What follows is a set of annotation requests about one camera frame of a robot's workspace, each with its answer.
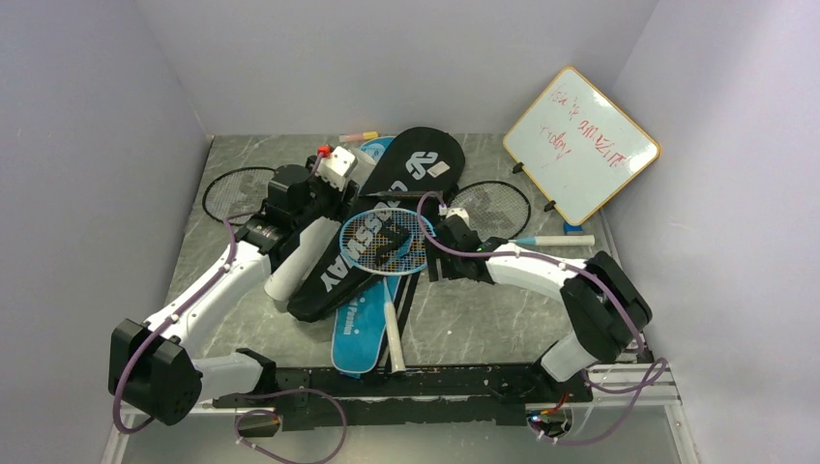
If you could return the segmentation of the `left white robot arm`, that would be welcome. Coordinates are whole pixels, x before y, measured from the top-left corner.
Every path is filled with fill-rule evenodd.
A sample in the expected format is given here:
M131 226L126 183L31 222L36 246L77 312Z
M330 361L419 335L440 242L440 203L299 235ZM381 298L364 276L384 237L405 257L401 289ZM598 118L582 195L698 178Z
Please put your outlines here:
M112 333L108 389L112 416L123 433L128 403L149 421L173 425L207 399L239 394L269 403L278 388L274 361L247 348L201 358L212 334L249 290L264 283L274 297L292 296L319 259L356 194L352 161L318 160L313 168L277 168L259 211L239 230L211 268L171 304L142 322L124 320Z

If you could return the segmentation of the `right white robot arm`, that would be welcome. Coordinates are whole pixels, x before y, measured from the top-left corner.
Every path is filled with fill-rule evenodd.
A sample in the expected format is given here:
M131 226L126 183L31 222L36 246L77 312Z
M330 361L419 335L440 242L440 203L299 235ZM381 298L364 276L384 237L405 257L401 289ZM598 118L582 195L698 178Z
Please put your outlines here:
M483 241L458 216L426 233L425 251L429 260L440 261L446 278L518 287L562 304L571 333L542 353L531 376L533 392L542 400L557 399L569 379L591 365L616 361L653 318L646 300L605 251L569 259L504 239Z

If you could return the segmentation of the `white shuttlecock tube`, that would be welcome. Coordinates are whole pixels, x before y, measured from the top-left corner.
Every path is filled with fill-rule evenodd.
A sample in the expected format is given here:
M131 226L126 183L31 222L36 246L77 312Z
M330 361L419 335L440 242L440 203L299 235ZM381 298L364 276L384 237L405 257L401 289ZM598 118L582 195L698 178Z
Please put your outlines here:
M356 162L348 180L365 181L376 165L365 151L358 148L336 147L335 151L348 152L355 156ZM320 161L317 176L321 179L327 166L332 163L334 155ZM300 235L297 249L265 281L263 290L275 302L287 302L305 282L318 260L329 246L332 238L340 228L340 222L320 217L307 227Z

